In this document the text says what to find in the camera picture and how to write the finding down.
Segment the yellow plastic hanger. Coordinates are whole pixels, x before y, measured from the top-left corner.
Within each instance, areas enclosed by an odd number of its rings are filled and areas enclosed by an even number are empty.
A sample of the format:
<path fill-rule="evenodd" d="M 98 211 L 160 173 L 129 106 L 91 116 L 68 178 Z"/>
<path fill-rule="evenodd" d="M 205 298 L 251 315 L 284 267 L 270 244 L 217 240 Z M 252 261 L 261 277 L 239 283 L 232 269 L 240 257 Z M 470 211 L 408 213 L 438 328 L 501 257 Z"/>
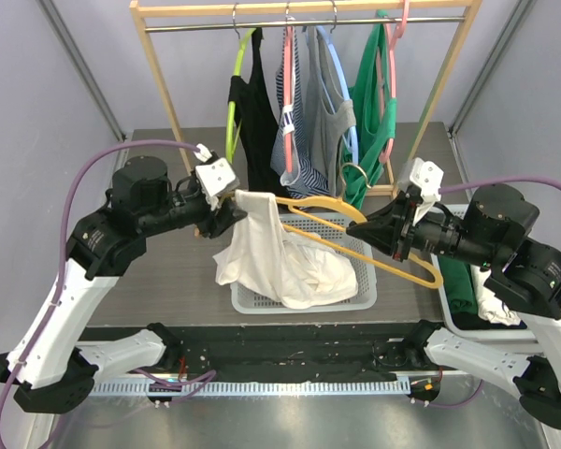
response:
<path fill-rule="evenodd" d="M 235 201 L 235 193 L 233 194 L 233 196 L 231 196 L 232 199 Z M 276 202 L 277 202 L 277 208 L 279 205 L 285 205 L 289 208 L 290 212 L 292 212 L 293 214 L 299 215 L 299 216 L 303 216 L 307 219 L 310 220 L 314 220 L 316 222 L 319 222 L 323 225 L 327 225 L 330 227 L 333 227 L 337 230 L 339 230 L 340 232 L 344 233 L 345 235 L 347 235 L 346 230 L 347 230 L 347 226 L 345 225 L 340 225 L 340 224 L 334 224 L 328 220 L 325 220 L 319 216 L 313 215 L 311 213 L 307 213 L 302 211 L 300 208 L 303 206 L 319 206 L 322 207 L 324 209 L 330 209 L 330 210 L 334 210 L 337 211 L 347 217 L 350 218 L 354 218 L 356 220 L 356 222 L 362 223 L 365 222 L 366 219 L 364 217 L 364 215 L 362 213 L 360 213 L 358 210 L 356 210 L 354 207 L 347 205 L 346 203 L 344 203 L 341 200 L 338 200 L 336 198 L 332 198 L 332 197 L 328 197 L 328 196 L 311 196 L 309 198 L 306 199 L 300 199 L 300 200 L 293 200 L 290 198 L 286 198 L 286 197 L 276 197 Z M 341 254 L 344 256 L 344 254 L 350 255 L 354 258 L 357 258 L 359 260 L 362 260 L 370 265 L 373 265 L 376 268 L 380 268 L 382 270 L 385 270 L 391 274 L 396 275 L 397 277 L 400 277 L 402 279 L 406 279 L 410 282 L 416 283 L 418 285 L 421 285 L 423 287 L 429 288 L 429 289 L 437 289 L 439 287 L 441 287 L 443 285 L 443 278 L 440 274 L 440 272 L 433 268 L 432 265 L 426 263 L 425 261 L 423 261 L 421 258 L 414 256 L 412 258 L 412 261 L 417 264 L 418 266 L 426 269 L 431 275 L 432 275 L 432 279 L 429 280 L 425 280 L 422 279 L 420 277 L 416 277 L 402 269 L 398 269 L 398 268 L 394 268 L 394 267 L 390 267 L 385 263 L 381 263 L 373 258 L 369 258 L 367 256 L 364 255 L 360 255 L 359 253 L 356 253 L 354 251 L 351 251 L 343 246 L 340 246 L 336 243 L 330 242 L 326 239 L 322 239 L 321 237 L 319 237 L 317 234 L 315 233 L 309 233 L 300 229 L 297 229 L 291 225 L 288 224 L 284 224 L 283 222 L 281 222 L 283 228 L 288 231 L 288 232 L 295 232 L 298 235 L 301 235 L 303 237 L 306 237 L 308 239 L 313 239 L 319 243 L 322 243 L 323 245 L 333 249 L 334 251 L 336 251 L 337 253 Z"/>

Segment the lime green hanger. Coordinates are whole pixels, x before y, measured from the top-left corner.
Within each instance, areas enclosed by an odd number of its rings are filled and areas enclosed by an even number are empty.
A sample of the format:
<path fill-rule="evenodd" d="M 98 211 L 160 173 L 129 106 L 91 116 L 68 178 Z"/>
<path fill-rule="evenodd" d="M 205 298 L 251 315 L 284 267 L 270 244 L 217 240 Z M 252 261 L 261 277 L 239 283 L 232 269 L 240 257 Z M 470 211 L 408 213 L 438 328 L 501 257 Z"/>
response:
<path fill-rule="evenodd" d="M 239 46 L 237 50 L 237 56 L 234 65 L 234 71 L 231 80 L 234 77 L 239 77 L 241 75 L 241 70 L 243 66 L 243 60 L 246 53 L 248 44 L 251 42 L 252 34 L 254 33 L 254 28 L 249 28 L 244 36 L 240 34 L 237 29 L 236 16 L 237 16 L 237 6 L 235 3 L 232 11 L 232 22 L 233 29 L 235 30 L 237 37 L 239 38 Z M 235 114 L 237 110 L 237 104 L 235 100 L 229 99 L 227 102 L 227 117 L 226 117 L 226 132 L 225 132 L 225 158 L 229 163 L 233 162 L 237 145 L 240 137 L 241 123 L 236 124 Z"/>

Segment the white tank top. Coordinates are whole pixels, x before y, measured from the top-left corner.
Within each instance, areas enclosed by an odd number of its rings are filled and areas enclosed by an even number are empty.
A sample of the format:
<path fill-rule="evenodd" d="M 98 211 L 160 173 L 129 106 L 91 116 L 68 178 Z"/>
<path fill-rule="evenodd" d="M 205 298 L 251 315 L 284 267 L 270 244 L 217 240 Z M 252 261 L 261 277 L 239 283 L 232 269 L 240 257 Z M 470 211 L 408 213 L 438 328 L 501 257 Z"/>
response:
<path fill-rule="evenodd" d="M 235 201 L 247 217 L 234 225 L 230 245 L 213 256 L 217 284 L 237 282 L 294 310 L 334 304 L 358 293 L 351 261 L 286 231 L 274 195 L 237 190 Z"/>

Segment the black tank top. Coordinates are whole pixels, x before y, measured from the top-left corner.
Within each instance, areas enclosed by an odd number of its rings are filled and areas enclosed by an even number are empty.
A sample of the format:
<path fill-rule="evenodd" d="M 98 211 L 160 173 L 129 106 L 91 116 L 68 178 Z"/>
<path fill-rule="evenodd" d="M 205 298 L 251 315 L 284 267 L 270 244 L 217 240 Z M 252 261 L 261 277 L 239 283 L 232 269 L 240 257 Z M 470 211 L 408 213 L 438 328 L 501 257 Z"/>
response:
<path fill-rule="evenodd" d="M 249 80 L 240 75 L 231 77 L 228 103 L 234 102 L 236 106 L 233 121 L 246 156 L 249 190 L 288 196 L 280 176 L 270 166 L 279 125 L 266 89 L 260 51 L 262 40 L 262 29 L 255 28 L 248 38 L 252 46 Z"/>

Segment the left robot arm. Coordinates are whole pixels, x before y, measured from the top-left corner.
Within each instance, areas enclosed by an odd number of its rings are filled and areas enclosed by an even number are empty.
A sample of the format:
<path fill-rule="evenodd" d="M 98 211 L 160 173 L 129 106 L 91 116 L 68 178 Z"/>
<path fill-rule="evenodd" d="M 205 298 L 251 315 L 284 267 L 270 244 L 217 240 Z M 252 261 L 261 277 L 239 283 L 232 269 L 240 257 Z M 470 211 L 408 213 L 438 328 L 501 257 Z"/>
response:
<path fill-rule="evenodd" d="M 169 373 L 182 346 L 161 323 L 94 349 L 79 338 L 102 299 L 147 251 L 150 237 L 195 226 L 215 239 L 246 217 L 228 192 L 238 185 L 229 162 L 212 155 L 178 183 L 157 157 L 129 159 L 112 177 L 107 203 L 78 221 L 65 245 L 65 282 L 41 311 L 52 313 L 16 376 L 14 399 L 27 413 L 63 414 L 78 407 L 96 384 L 153 367 Z"/>

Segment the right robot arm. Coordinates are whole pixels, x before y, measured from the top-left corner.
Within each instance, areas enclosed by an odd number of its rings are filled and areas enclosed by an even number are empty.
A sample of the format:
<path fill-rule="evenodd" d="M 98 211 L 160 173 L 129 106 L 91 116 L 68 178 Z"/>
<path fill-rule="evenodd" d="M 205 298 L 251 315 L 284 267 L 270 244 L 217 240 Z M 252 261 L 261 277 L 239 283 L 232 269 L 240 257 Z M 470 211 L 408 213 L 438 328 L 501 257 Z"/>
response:
<path fill-rule="evenodd" d="M 478 188 L 462 217 L 438 203 L 417 218 L 421 206 L 418 188 L 410 187 L 363 222 L 350 223 L 347 233 L 397 261 L 419 250 L 488 271 L 485 287 L 518 314 L 541 353 L 498 351 L 422 320 L 405 338 L 405 361 L 414 369 L 432 363 L 463 370 L 561 430 L 561 252 L 530 238 L 539 209 L 504 183 Z"/>

